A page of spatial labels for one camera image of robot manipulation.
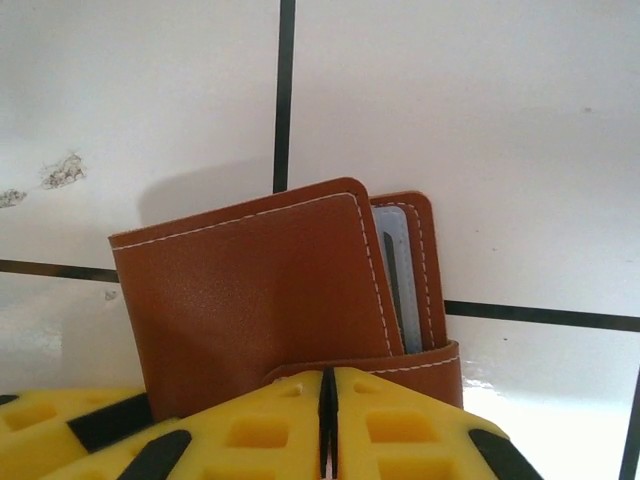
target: black plastic strip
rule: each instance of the black plastic strip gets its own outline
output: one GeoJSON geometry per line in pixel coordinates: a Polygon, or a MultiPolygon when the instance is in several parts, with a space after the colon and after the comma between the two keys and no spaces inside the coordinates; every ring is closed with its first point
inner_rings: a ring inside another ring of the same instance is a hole
{"type": "Polygon", "coordinates": [[[151,440],[118,480],[166,480],[191,443],[187,430],[174,430],[151,440]]]}
{"type": "Polygon", "coordinates": [[[152,424],[153,417],[146,393],[67,422],[89,453],[97,452],[152,424]]]}
{"type": "Polygon", "coordinates": [[[540,474],[506,438],[482,429],[469,431],[469,437],[498,480],[542,480],[540,474]]]}
{"type": "Polygon", "coordinates": [[[0,395],[0,405],[6,405],[7,403],[17,400],[18,395],[0,395]]]}
{"type": "Polygon", "coordinates": [[[318,398],[320,427],[320,478],[327,476],[327,460],[331,455],[331,478],[338,478],[338,386],[333,367],[322,372],[318,398]]]}

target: wallet flap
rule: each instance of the wallet flap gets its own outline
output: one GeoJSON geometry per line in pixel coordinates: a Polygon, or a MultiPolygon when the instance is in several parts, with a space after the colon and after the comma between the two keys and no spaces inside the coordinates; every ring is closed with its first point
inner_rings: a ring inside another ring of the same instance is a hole
{"type": "Polygon", "coordinates": [[[343,178],[110,237],[156,418],[294,362],[400,355],[367,192],[343,178]]]}

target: brown leather wallet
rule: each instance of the brown leather wallet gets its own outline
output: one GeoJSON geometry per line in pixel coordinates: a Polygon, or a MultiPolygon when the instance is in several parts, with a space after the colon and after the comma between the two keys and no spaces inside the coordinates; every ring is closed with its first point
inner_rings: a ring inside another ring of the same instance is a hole
{"type": "Polygon", "coordinates": [[[431,207],[407,212],[425,351],[404,353],[362,184],[341,178],[110,237],[156,419],[282,376],[349,365],[456,406],[431,207]]]}

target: white stitching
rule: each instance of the white stitching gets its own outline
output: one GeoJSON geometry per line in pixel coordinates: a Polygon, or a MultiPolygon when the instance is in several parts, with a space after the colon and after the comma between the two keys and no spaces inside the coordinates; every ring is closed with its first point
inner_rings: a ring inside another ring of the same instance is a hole
{"type": "Polygon", "coordinates": [[[216,223],[215,225],[207,225],[206,227],[196,228],[195,230],[189,230],[187,232],[174,233],[172,235],[167,235],[165,237],[160,237],[160,238],[154,238],[152,240],[146,240],[144,242],[138,242],[138,243],[134,243],[134,244],[131,244],[131,245],[123,245],[121,247],[114,247],[112,250],[114,252],[118,251],[118,250],[126,250],[126,249],[129,249],[129,248],[135,248],[135,247],[140,247],[142,245],[149,245],[149,244],[152,244],[152,243],[169,240],[171,238],[183,237],[185,235],[191,235],[191,234],[194,234],[194,233],[203,232],[205,230],[211,230],[213,228],[221,227],[223,225],[229,225],[229,224],[232,224],[232,223],[242,222],[244,220],[248,220],[248,219],[260,216],[260,215],[266,215],[268,213],[275,213],[275,212],[279,212],[279,211],[282,211],[282,210],[288,210],[290,208],[300,207],[300,206],[307,205],[307,204],[310,204],[310,203],[318,202],[320,200],[326,200],[328,198],[340,197],[340,196],[344,196],[344,195],[350,196],[353,199],[353,202],[356,204],[356,208],[358,209],[358,216],[360,217],[360,227],[362,229],[362,238],[364,240],[365,252],[366,252],[366,255],[367,255],[367,259],[369,260],[369,267],[371,268],[371,278],[373,280],[373,286],[374,286],[375,291],[376,291],[376,296],[378,297],[378,308],[380,309],[380,320],[382,321],[382,328],[384,330],[384,339],[385,339],[385,342],[387,344],[387,351],[389,352],[389,356],[393,356],[393,352],[391,351],[391,342],[389,341],[389,330],[387,328],[387,321],[386,321],[386,318],[385,318],[385,315],[384,315],[384,307],[382,306],[382,297],[380,295],[380,288],[378,287],[378,280],[376,278],[376,273],[375,273],[375,271],[373,269],[373,260],[371,259],[371,248],[369,247],[369,239],[367,237],[367,232],[365,230],[364,219],[362,218],[362,209],[360,208],[360,204],[358,203],[358,198],[353,193],[350,193],[350,192],[333,193],[331,195],[326,195],[324,197],[318,197],[318,198],[312,198],[311,200],[306,200],[306,201],[300,202],[300,203],[294,203],[292,205],[286,205],[284,207],[279,207],[279,208],[274,208],[274,209],[271,209],[271,210],[264,210],[262,212],[252,213],[251,215],[245,215],[244,217],[241,217],[241,218],[234,218],[232,220],[227,220],[226,222],[216,223]]]}
{"type": "MultiPolygon", "coordinates": [[[[399,368],[388,368],[385,370],[363,370],[363,372],[367,373],[395,373],[395,372],[410,372],[413,370],[420,370],[421,368],[431,368],[431,367],[439,367],[440,365],[446,365],[448,363],[455,362],[460,359],[460,355],[456,355],[455,357],[447,358],[446,360],[440,360],[439,362],[432,363],[423,363],[422,365],[414,365],[413,367],[399,367],[399,368]]],[[[280,380],[284,380],[285,378],[289,378],[292,375],[296,375],[292,373],[291,375],[284,375],[282,377],[278,377],[275,380],[272,380],[271,383],[278,382],[280,380]]]]}
{"type": "Polygon", "coordinates": [[[427,278],[427,257],[424,253],[424,234],[422,232],[422,222],[420,221],[420,214],[418,213],[418,209],[409,203],[403,202],[391,202],[385,203],[380,206],[388,206],[388,205],[398,205],[403,207],[409,207],[413,210],[413,213],[418,220],[418,232],[420,234],[420,254],[422,255],[422,276],[424,277],[424,289],[427,296],[427,322],[429,323],[429,339],[431,340],[431,348],[435,348],[436,342],[433,337],[433,325],[431,324],[431,296],[429,295],[429,280],[427,278]]]}
{"type": "Polygon", "coordinates": [[[446,360],[441,360],[440,362],[433,363],[424,363],[422,365],[415,365],[413,367],[401,367],[401,368],[389,368],[387,370],[365,370],[367,373],[394,373],[394,372],[410,372],[411,370],[419,370],[420,368],[430,368],[437,367],[440,365],[445,365],[447,363],[455,362],[460,358],[460,355],[456,355],[455,357],[448,358],[446,360]]]}

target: square hole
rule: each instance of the square hole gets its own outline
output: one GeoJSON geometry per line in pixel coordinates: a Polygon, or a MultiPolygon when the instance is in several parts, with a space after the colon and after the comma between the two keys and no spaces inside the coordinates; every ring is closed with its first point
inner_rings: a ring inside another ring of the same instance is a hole
{"type": "Polygon", "coordinates": [[[201,480],[276,480],[276,475],[267,470],[209,468],[201,480]]]}
{"type": "Polygon", "coordinates": [[[252,415],[236,420],[225,445],[232,448],[283,448],[289,440],[289,425],[284,420],[252,415]]]}
{"type": "Polygon", "coordinates": [[[367,415],[367,429],[373,443],[421,443],[438,439],[427,418],[411,410],[380,410],[367,415]]]}
{"type": "Polygon", "coordinates": [[[380,480],[455,480],[453,464],[446,458],[380,458],[380,480]]]}
{"type": "Polygon", "coordinates": [[[56,412],[53,405],[49,403],[39,403],[16,410],[15,412],[6,413],[3,418],[9,428],[16,432],[49,420],[57,414],[58,412],[56,412]]]}

